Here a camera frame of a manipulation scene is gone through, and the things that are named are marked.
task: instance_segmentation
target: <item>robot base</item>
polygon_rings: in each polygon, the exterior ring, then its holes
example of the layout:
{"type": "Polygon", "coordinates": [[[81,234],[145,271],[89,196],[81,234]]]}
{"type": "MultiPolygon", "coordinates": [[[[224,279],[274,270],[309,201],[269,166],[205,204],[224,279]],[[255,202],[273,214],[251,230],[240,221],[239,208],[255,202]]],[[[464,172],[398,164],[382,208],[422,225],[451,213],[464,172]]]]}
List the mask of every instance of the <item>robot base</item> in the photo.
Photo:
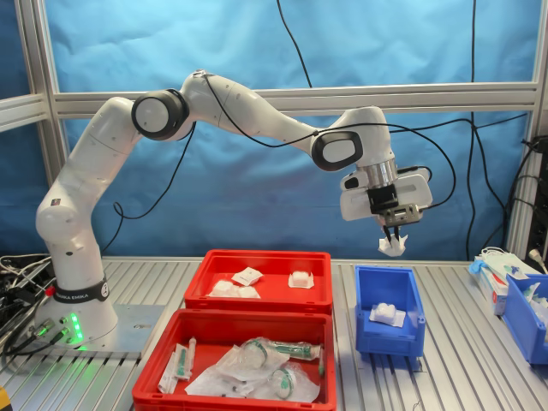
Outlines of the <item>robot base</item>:
{"type": "Polygon", "coordinates": [[[114,330],[96,340],[83,343],[78,349],[70,349],[64,355],[78,355],[82,351],[106,353],[111,358],[140,358],[152,340],[157,322],[165,306],[114,304],[118,324],[114,330]]]}
{"type": "Polygon", "coordinates": [[[59,317],[66,320],[55,321],[54,327],[45,337],[32,344],[30,348],[39,348],[66,327],[69,328],[67,336],[52,348],[45,349],[44,354],[80,355],[82,351],[86,351],[97,354],[108,353],[114,357],[139,358],[147,348],[152,331],[164,309],[164,306],[111,305],[108,301],[89,301],[70,305],[49,299],[37,310],[35,324],[43,324],[46,319],[59,317]],[[71,319],[73,315],[78,322],[73,322],[71,319]],[[81,339],[77,338],[79,331],[83,334],[81,339]]]}

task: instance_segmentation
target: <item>white cable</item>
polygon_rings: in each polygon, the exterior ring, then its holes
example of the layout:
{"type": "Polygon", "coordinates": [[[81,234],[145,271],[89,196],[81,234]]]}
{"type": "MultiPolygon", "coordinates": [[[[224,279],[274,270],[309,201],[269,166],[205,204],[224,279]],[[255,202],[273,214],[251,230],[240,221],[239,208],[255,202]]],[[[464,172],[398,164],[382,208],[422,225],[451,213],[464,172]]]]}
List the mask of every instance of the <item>white cable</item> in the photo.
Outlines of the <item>white cable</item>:
{"type": "MultiPolygon", "coordinates": [[[[40,261],[37,261],[36,263],[32,263],[32,264],[29,264],[27,265],[26,267],[23,267],[21,268],[19,271],[15,271],[7,266],[5,266],[4,264],[2,264],[2,259],[7,259],[7,258],[18,258],[18,257],[35,257],[35,256],[38,256],[38,255],[48,255],[48,254],[27,254],[27,255],[5,255],[3,257],[0,257],[0,267],[4,268],[4,270],[6,271],[9,271],[13,274],[15,274],[16,276],[22,276],[24,277],[28,282],[30,282],[31,284],[34,284],[36,287],[38,287],[39,289],[42,289],[43,291],[45,291],[45,288],[36,284],[33,280],[31,280],[29,277],[27,277],[25,274],[24,274],[24,271],[27,270],[28,268],[30,267],[34,267],[35,265],[40,265],[40,264],[43,264],[44,262],[48,261],[49,259],[51,259],[51,257],[47,257],[45,259],[41,259],[40,261]]],[[[14,281],[14,283],[12,284],[12,288],[17,284],[17,280],[14,281]]]]}
{"type": "Polygon", "coordinates": [[[22,255],[3,255],[0,259],[22,259],[24,257],[38,257],[39,255],[49,255],[48,253],[22,254],[22,255]]]}
{"type": "Polygon", "coordinates": [[[548,270],[546,270],[545,262],[542,260],[542,255],[540,255],[539,250],[534,248],[529,252],[529,258],[533,261],[536,261],[541,267],[542,270],[545,272],[545,274],[548,274],[548,270]]]}

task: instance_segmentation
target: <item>blue curtain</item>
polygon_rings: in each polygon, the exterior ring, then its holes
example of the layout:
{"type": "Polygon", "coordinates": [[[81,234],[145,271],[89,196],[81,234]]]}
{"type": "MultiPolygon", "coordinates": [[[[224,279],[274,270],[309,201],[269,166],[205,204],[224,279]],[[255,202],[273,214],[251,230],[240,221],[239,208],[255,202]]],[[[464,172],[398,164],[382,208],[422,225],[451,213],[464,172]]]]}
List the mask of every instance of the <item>blue curtain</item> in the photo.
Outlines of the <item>blue curtain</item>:
{"type": "MultiPolygon", "coordinates": [[[[0,2],[0,98],[29,94],[14,2],[0,2]]],[[[41,252],[34,215],[47,192],[35,124],[0,133],[0,255],[41,252]]]]}
{"type": "MultiPolygon", "coordinates": [[[[478,3],[476,81],[531,80],[540,1],[478,3]]],[[[471,0],[282,0],[282,6],[314,86],[470,80],[471,0]]],[[[47,12],[63,92],[180,87],[195,69],[207,69],[251,88],[307,86],[273,0],[63,0],[48,2],[47,12]]],[[[517,114],[478,113],[476,122],[481,125],[517,114]]],[[[387,118],[420,127],[460,116],[469,113],[387,118]]],[[[301,120],[324,126],[334,118],[301,120]]],[[[86,124],[87,120],[66,121],[73,146],[86,124]]],[[[491,184],[501,199],[508,195],[520,160],[525,125],[522,117],[480,130],[491,184]]],[[[403,257],[464,259],[471,217],[465,183],[470,128],[456,123],[427,135],[453,161],[457,190],[446,205],[403,230],[409,234],[403,257]]],[[[393,134],[392,141],[398,166],[430,166],[434,200],[445,198],[452,179],[436,148],[409,133],[393,134]]],[[[184,144],[143,140],[135,147],[93,213],[100,245],[108,242],[118,225],[111,203],[120,201],[130,216],[146,211],[169,182],[184,144]]],[[[3,161],[14,160],[4,154],[3,161]]],[[[338,258],[382,258],[377,251],[379,227],[371,219],[345,222],[340,216],[339,182],[350,171],[326,173],[292,147],[271,150],[199,124],[170,192],[147,217],[124,222],[108,253],[203,255],[222,247],[322,250],[338,258]]],[[[477,217],[472,246],[478,252],[502,221],[502,212],[486,189],[480,157],[475,155],[473,173],[477,217]]],[[[26,229],[21,223],[22,232],[26,229]]],[[[40,247],[39,241],[34,246],[40,247]]]]}

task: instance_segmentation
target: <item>aluminum frame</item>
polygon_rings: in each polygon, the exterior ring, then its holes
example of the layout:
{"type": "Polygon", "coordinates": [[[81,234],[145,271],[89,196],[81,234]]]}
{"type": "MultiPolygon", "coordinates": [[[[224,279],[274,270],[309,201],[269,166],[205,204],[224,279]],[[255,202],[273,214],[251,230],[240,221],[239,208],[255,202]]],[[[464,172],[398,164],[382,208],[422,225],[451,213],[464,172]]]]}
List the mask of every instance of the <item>aluminum frame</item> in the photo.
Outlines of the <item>aluminum frame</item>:
{"type": "MultiPolygon", "coordinates": [[[[352,86],[314,89],[256,90],[289,116],[331,116],[364,105],[389,113],[526,110],[526,138],[548,131],[545,102],[548,0],[543,0],[533,81],[352,86]]],[[[0,100],[0,132],[36,122],[48,183],[52,184],[69,154],[64,119],[90,118],[108,99],[135,99],[142,92],[60,92],[45,13],[45,0],[15,0],[21,42],[32,95],[0,100]]],[[[538,175],[540,155],[532,155],[524,173],[538,175]]],[[[536,181],[522,179],[517,195],[534,202],[536,181]]],[[[518,203],[510,220],[507,246],[525,256],[532,211],[518,203]]]]}

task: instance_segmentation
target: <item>red plastic bin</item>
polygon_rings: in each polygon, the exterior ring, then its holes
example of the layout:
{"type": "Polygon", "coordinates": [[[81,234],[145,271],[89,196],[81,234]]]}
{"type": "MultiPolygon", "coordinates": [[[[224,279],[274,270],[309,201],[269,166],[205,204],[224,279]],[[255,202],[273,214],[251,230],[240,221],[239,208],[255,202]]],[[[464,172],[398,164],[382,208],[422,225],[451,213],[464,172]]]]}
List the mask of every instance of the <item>red plastic bin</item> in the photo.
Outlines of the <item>red plastic bin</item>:
{"type": "Polygon", "coordinates": [[[187,308],[331,314],[331,256],[328,253],[294,251],[211,250],[202,261],[185,293],[187,308]],[[263,276],[253,286],[254,298],[208,297],[219,280],[230,280],[246,267],[263,276]],[[314,275],[311,289],[292,289],[289,274],[308,271],[314,275]]]}
{"type": "Polygon", "coordinates": [[[140,374],[133,388],[136,411],[289,411],[311,409],[331,411],[337,408],[335,358],[333,354],[333,324],[331,316],[311,313],[242,313],[222,310],[179,310],[171,317],[164,334],[140,374]],[[291,343],[324,344],[325,375],[319,376],[319,361],[299,360],[308,377],[319,384],[320,392],[312,404],[189,396],[184,390],[190,382],[180,381],[175,393],[161,394],[158,382],[177,343],[188,345],[195,337],[196,354],[193,376],[212,366],[234,345],[241,345],[255,337],[291,343]]]}

